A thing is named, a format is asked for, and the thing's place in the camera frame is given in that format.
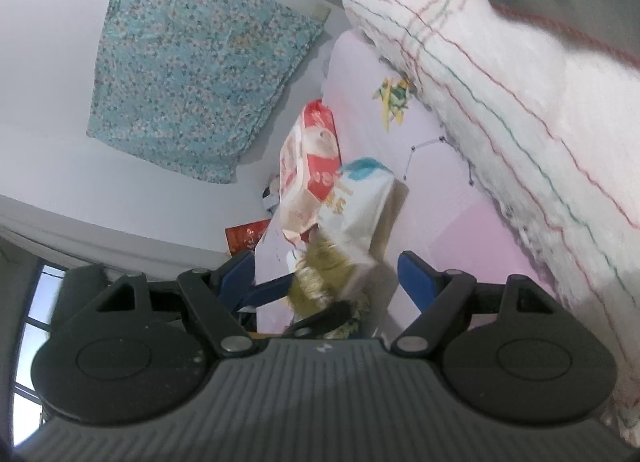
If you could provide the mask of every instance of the round black disc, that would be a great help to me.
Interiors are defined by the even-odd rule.
[[[61,331],[34,358],[35,390],[59,415],[101,426],[150,419],[206,376],[204,349],[184,330],[136,319],[95,325]]]
[[[609,351],[573,318],[556,315],[520,314],[467,331],[447,346],[442,369],[477,410],[538,425],[589,415],[616,382]]]

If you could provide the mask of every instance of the striped towel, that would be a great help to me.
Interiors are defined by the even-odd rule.
[[[615,355],[618,418],[637,444],[640,72],[487,0],[343,1]]]

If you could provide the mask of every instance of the green stripe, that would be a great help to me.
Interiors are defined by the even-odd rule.
[[[529,152],[527,152],[527,150],[525,150],[520,143],[518,143],[515,135],[513,135],[513,132],[511,131],[511,129],[508,127],[507,123],[504,121],[504,119],[497,114],[496,112],[494,112],[494,110],[492,110],[492,108],[490,108],[484,101],[482,101],[481,99],[478,99],[478,97],[476,97],[476,95],[473,93],[473,91],[468,87],[468,85],[466,83],[464,83],[462,80],[460,80],[460,78],[458,77],[458,75],[451,70],[446,64],[443,64],[443,62],[441,62],[436,56],[434,56],[433,54],[431,54],[431,52],[425,47],[425,45],[418,39],[416,38],[414,35],[412,35],[408,29],[406,27],[404,27],[403,25],[399,24],[398,22],[396,22],[395,20],[393,20],[392,18],[390,18],[389,16],[386,15],[381,15],[380,13],[376,13],[372,10],[370,10],[368,7],[366,7],[365,5],[355,1],[355,0],[348,0],[349,2],[353,2],[354,4],[360,6],[361,8],[363,8],[364,10],[368,11],[369,13],[371,13],[372,15],[375,15],[377,17],[380,17],[382,19],[386,19],[389,20],[390,22],[392,22],[393,24],[395,24],[396,26],[398,26],[399,28],[403,29],[409,36],[411,36],[416,42],[418,42],[418,44],[421,46],[421,48],[424,49],[424,51],[429,54],[429,56],[431,56],[436,62],[438,62],[439,64],[441,64],[444,68],[446,68],[449,73],[468,91],[468,93],[470,94],[470,96],[474,99],[474,101],[478,104],[481,104],[483,107],[485,107],[487,110],[489,110],[489,112],[491,112],[495,117],[498,118],[498,120],[500,121],[500,123],[502,123],[502,126],[507,130],[507,133],[510,135],[511,139],[513,140],[513,142],[515,143],[515,145],[529,158],[529,160],[531,161],[531,163],[533,163],[533,165],[536,167],[536,169],[540,172],[540,175],[542,175],[546,182],[548,183],[548,185],[551,187],[551,190],[554,192],[554,194],[556,195],[556,197],[558,197],[558,200],[562,203],[562,205],[567,209],[569,215],[571,216],[572,220],[577,223],[580,224],[581,226],[585,227],[586,230],[589,232],[589,236],[591,237],[591,241],[593,242],[593,245],[595,246],[595,248],[598,250],[598,252],[604,257],[604,259],[607,261],[607,265],[609,265],[609,268],[613,271],[613,274],[616,277],[616,280],[618,280],[618,283],[620,284],[620,286],[622,287],[622,289],[631,297],[631,300],[634,302],[634,305],[636,305],[636,298],[634,297],[634,295],[632,295],[628,288],[626,288],[626,285],[623,283],[622,279],[620,278],[620,274],[618,273],[618,269],[617,267],[611,262],[611,259],[609,258],[609,256],[602,251],[602,249],[600,249],[600,246],[598,245],[598,243],[596,242],[595,237],[593,236],[593,231],[591,230],[591,227],[589,226],[588,223],[586,223],[585,221],[579,219],[577,216],[575,216],[574,212],[572,211],[571,207],[562,199],[562,197],[560,196],[560,194],[558,193],[558,191],[556,190],[556,187],[554,186],[553,182],[551,181],[551,179],[549,178],[549,176],[542,170],[542,168],[540,167],[540,165],[535,161],[535,159],[531,156],[531,154]]]

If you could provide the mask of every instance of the pink mat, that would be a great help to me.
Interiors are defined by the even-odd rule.
[[[406,249],[437,269],[463,269],[482,282],[501,283],[512,273],[522,273],[548,289],[491,199],[469,184],[466,162],[439,140],[444,133],[435,114],[412,98],[402,124],[393,121],[385,131],[382,103],[372,98],[385,78],[400,77],[379,61],[375,49],[359,34],[340,36],[322,101],[334,113],[342,162],[373,157],[406,186],[396,192],[406,192],[406,198],[389,235],[383,265],[370,280],[367,332],[393,339],[418,314],[395,277],[398,255]],[[273,219],[256,249],[257,282],[287,272],[285,255],[290,246],[276,223]],[[290,318],[283,302],[262,307],[258,331],[278,333]]]

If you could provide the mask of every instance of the blue floral cloth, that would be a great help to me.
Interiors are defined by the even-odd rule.
[[[273,0],[111,0],[87,135],[232,182],[322,22]]]

